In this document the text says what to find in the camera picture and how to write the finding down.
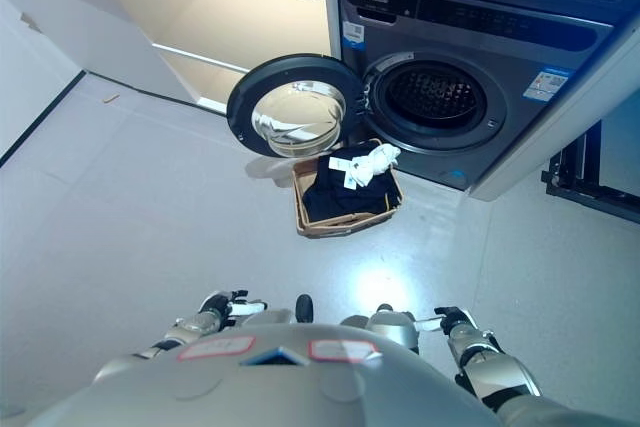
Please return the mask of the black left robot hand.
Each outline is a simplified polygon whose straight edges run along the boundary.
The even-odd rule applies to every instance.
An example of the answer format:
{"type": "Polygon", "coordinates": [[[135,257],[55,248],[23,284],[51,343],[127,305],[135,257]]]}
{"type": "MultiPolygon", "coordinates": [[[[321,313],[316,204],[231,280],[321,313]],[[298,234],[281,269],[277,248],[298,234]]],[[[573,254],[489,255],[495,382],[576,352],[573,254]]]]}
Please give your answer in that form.
{"type": "Polygon", "coordinates": [[[239,325],[250,316],[267,310],[262,300],[249,300],[246,289],[215,291],[202,302],[199,312],[213,317],[215,332],[239,325]]]}

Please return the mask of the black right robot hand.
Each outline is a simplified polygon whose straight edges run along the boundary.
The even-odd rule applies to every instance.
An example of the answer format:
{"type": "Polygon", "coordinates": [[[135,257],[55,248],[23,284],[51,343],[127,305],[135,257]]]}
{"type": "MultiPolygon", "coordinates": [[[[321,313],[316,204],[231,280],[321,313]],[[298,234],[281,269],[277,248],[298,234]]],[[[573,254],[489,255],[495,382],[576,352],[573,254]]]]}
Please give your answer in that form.
{"type": "Polygon", "coordinates": [[[434,316],[413,322],[418,332],[443,332],[449,336],[454,327],[460,324],[469,324],[476,328],[476,323],[471,314],[457,306],[436,307],[434,316]]]}

